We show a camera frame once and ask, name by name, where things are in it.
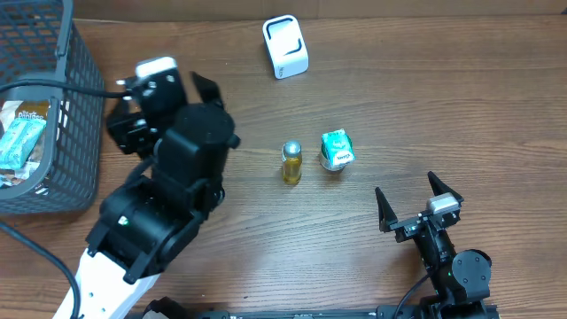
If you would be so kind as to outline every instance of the yellow liquid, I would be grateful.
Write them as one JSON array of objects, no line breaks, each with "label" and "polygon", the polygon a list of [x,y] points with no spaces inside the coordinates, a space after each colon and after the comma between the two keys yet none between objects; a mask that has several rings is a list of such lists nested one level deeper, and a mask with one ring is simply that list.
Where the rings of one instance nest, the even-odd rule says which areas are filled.
[{"label": "yellow liquid", "polygon": [[282,165],[282,178],[285,183],[297,184],[301,179],[301,155],[296,158],[287,158]]}]

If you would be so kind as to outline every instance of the basket handle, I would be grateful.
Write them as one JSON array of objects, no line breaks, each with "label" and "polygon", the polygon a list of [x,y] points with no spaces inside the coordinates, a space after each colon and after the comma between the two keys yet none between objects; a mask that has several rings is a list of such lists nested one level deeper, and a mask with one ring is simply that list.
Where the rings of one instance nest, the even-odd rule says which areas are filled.
[{"label": "basket handle", "polygon": [[61,29],[59,30],[59,38],[57,40],[57,49],[55,50],[57,58],[64,57],[67,54],[73,24],[73,10],[73,0],[63,0],[63,17],[61,19]]}]

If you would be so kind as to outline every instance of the wall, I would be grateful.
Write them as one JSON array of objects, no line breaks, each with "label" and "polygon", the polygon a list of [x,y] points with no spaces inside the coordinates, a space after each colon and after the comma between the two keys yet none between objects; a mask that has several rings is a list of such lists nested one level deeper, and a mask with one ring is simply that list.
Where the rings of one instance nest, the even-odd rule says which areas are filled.
[{"label": "wall", "polygon": [[75,17],[118,21],[559,14],[567,0],[76,0]]}]

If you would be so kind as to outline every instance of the white rectangular device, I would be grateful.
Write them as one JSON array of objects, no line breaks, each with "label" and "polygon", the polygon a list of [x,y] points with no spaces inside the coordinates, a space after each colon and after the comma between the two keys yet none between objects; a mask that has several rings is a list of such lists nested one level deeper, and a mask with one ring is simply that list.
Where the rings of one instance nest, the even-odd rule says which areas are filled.
[{"label": "white rectangular device", "polygon": [[269,19],[264,22],[262,31],[276,79],[306,72],[309,56],[294,16],[287,14]]}]

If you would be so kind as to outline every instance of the bottle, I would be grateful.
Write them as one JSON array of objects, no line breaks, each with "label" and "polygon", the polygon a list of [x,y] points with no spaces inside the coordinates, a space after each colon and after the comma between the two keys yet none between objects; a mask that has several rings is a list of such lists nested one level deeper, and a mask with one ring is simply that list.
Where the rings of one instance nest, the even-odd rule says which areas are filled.
[{"label": "bottle", "polygon": [[282,178],[285,183],[297,184],[301,179],[301,144],[289,141],[282,147]]}]

